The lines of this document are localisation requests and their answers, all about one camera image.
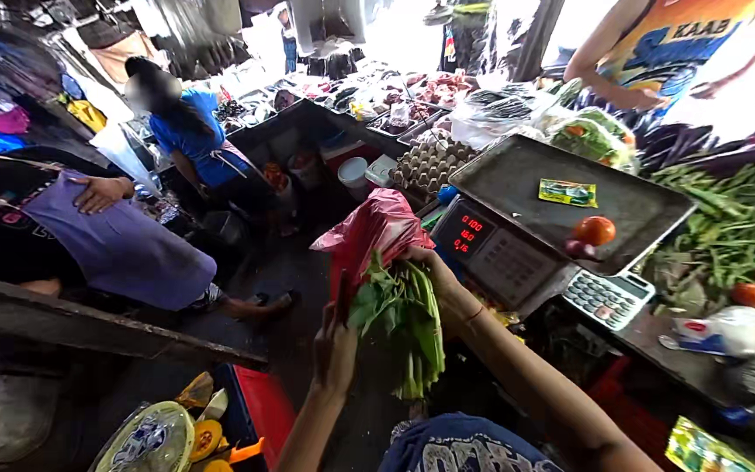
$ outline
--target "scale keypad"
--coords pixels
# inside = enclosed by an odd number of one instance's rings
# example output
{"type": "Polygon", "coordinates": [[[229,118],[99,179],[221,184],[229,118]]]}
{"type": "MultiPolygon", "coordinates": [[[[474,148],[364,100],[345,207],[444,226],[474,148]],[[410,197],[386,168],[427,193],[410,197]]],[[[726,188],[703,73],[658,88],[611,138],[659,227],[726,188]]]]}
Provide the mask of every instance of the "scale keypad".
{"type": "Polygon", "coordinates": [[[509,231],[498,229],[468,269],[514,308],[545,282],[555,262],[509,231]]]}
{"type": "Polygon", "coordinates": [[[563,295],[571,305],[611,331],[626,327],[650,298],[636,298],[588,271],[581,271],[573,277],[563,295]]]}

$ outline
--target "blue shirt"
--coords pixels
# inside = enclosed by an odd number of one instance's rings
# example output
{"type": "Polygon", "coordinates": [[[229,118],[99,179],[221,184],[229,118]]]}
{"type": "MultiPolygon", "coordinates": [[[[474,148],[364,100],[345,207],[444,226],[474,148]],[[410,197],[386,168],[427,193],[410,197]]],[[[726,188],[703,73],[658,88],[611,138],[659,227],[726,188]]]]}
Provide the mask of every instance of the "blue shirt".
{"type": "Polygon", "coordinates": [[[462,413],[437,416],[412,426],[389,446],[378,472],[459,470],[561,472],[538,449],[508,429],[462,413]]]}
{"type": "MultiPolygon", "coordinates": [[[[201,136],[190,129],[177,129],[162,118],[151,115],[150,128],[159,146],[168,154],[178,150],[185,155],[197,170],[197,177],[208,187],[218,187],[237,177],[235,169],[211,156],[211,152],[218,150],[225,140],[223,128],[214,116],[217,109],[215,94],[210,91],[186,89],[182,91],[180,100],[190,103],[197,113],[200,113],[200,118],[214,130],[214,138],[201,136]]],[[[232,153],[223,152],[222,156],[238,169],[245,166],[241,159],[232,153]]]]}

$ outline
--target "red plastic bag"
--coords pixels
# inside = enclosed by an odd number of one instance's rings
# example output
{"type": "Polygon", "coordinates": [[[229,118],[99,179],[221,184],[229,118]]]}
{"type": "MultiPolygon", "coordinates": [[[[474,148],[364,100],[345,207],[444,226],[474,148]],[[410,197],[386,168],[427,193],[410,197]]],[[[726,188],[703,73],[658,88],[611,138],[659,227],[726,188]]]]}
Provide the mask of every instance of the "red plastic bag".
{"type": "Polygon", "coordinates": [[[372,250],[380,251],[385,265],[412,245],[435,248],[401,192],[378,188],[343,222],[314,241],[310,249],[332,253],[330,296],[336,300],[343,269],[350,274],[350,286],[345,293],[353,295],[361,284],[372,250]]]}

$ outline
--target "printed shirt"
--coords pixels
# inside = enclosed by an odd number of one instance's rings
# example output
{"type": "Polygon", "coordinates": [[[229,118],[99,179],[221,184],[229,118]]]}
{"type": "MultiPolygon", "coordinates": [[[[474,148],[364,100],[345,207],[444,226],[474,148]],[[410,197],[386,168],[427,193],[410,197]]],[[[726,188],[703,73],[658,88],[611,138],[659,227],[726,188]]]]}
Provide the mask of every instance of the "printed shirt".
{"type": "MultiPolygon", "coordinates": [[[[21,207],[57,179],[55,170],[0,160],[0,198],[21,207]]],[[[0,281],[22,283],[60,278],[82,283],[77,262],[51,233],[15,208],[0,206],[0,281]]]]}
{"type": "MultiPolygon", "coordinates": [[[[201,136],[189,129],[176,129],[162,118],[151,115],[150,128],[159,146],[168,154],[178,150],[187,157],[197,171],[197,177],[207,186],[215,188],[239,176],[222,160],[211,156],[212,151],[218,150],[225,141],[223,127],[214,117],[217,109],[217,98],[210,91],[186,89],[182,91],[181,100],[190,103],[200,114],[206,125],[214,130],[214,138],[201,136]]],[[[222,153],[234,166],[240,168],[239,158],[231,153],[222,153]]]]}
{"type": "Polygon", "coordinates": [[[389,447],[380,472],[561,472],[538,449],[487,419],[462,413],[416,424],[389,447]]]}
{"type": "Polygon", "coordinates": [[[627,88],[647,88],[672,103],[697,70],[740,26],[755,17],[755,0],[652,0],[599,73],[627,88]]]}

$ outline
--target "red onion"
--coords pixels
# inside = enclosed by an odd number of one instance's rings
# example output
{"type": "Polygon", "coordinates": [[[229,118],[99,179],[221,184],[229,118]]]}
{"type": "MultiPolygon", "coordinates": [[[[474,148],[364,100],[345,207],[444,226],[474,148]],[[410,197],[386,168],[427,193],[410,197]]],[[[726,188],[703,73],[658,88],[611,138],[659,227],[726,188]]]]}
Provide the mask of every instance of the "red onion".
{"type": "Polygon", "coordinates": [[[573,259],[596,260],[596,247],[578,239],[568,239],[564,252],[573,259]]]}

